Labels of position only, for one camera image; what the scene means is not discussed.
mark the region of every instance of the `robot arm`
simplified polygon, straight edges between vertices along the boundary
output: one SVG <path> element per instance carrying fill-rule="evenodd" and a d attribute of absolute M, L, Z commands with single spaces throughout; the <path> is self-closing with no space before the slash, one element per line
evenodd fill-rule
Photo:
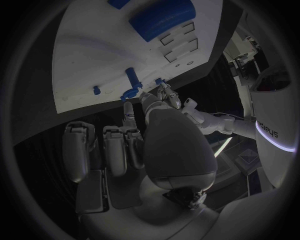
<path fill-rule="evenodd" d="M 196 110 L 196 106 L 197 103 L 193 99 L 188 98 L 181 112 L 193 121 L 204 135 L 219 131 L 222 134 L 230 135 L 235 133 L 256 139 L 256 127 L 253 122 L 237 120 L 228 115 L 217 117 L 207 112 Z"/>

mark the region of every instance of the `blue knob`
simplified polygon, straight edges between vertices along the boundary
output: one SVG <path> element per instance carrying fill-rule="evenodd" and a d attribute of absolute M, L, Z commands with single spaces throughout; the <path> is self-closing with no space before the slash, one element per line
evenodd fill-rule
<path fill-rule="evenodd" d="M 100 89 L 99 89 L 98 86 L 94 86 L 93 88 L 94 88 L 94 94 L 95 95 L 99 95 L 101 93 L 101 91 L 100 91 Z"/>

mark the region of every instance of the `purple led light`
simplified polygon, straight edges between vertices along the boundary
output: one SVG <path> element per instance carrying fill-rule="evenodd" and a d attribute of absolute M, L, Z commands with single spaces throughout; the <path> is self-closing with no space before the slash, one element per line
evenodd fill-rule
<path fill-rule="evenodd" d="M 287 148 L 287 147 L 284 147 L 284 146 L 281 146 L 279 145 L 278 143 L 274 142 L 272 139 L 270 139 L 262 130 L 261 128 L 259 127 L 259 124 L 258 124 L 258 121 L 256 121 L 256 129 L 257 131 L 268 141 L 270 142 L 271 144 L 273 144 L 274 146 L 276 146 L 277 148 L 280 148 L 284 151 L 287 151 L 287 152 L 295 152 L 296 149 L 295 148 Z"/>

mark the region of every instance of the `glowing light strip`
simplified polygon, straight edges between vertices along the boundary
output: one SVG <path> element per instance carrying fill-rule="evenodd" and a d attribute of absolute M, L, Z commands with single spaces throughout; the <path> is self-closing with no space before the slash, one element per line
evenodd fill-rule
<path fill-rule="evenodd" d="M 230 140 L 232 139 L 232 137 L 228 138 L 223 145 L 218 149 L 218 151 L 215 152 L 214 157 L 216 158 L 222 151 L 223 149 L 227 146 L 227 144 L 229 144 Z"/>
<path fill-rule="evenodd" d="M 284 146 L 281 146 L 279 145 L 278 143 L 274 142 L 272 139 L 270 139 L 262 130 L 261 128 L 259 127 L 259 124 L 258 124 L 258 121 L 256 121 L 256 129 L 257 131 L 268 141 L 270 142 L 271 144 L 273 144 L 274 146 L 276 146 L 277 148 L 279 149 L 282 149 L 284 151 L 287 151 L 287 152 L 295 152 L 296 149 L 295 148 L 287 148 L 287 147 L 284 147 Z"/>

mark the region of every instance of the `dark floor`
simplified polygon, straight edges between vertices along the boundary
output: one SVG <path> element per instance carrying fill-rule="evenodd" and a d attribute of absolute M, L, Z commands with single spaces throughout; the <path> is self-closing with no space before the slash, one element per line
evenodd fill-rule
<path fill-rule="evenodd" d="M 177 92 L 183 103 L 187 98 L 194 99 L 198 103 L 196 109 L 199 111 L 243 116 L 236 83 L 223 56 L 207 77 L 185 85 L 177 89 Z M 144 133 L 146 125 L 141 104 L 134 104 L 133 108 L 138 128 Z M 76 120 L 95 125 L 101 146 L 103 127 L 121 126 L 122 118 L 123 109 L 119 107 Z M 28 138 L 16 145 L 14 150 L 23 177 L 37 202 L 63 230 L 76 237 L 78 235 L 78 220 L 75 214 L 77 186 L 67 178 L 62 159 L 62 135 L 66 124 L 67 122 Z M 210 143 L 214 143 L 228 136 L 214 132 L 206 135 L 206 138 Z M 222 190 L 222 194 L 226 195 L 227 191 Z M 212 203 L 213 199 L 213 195 L 208 197 Z"/>

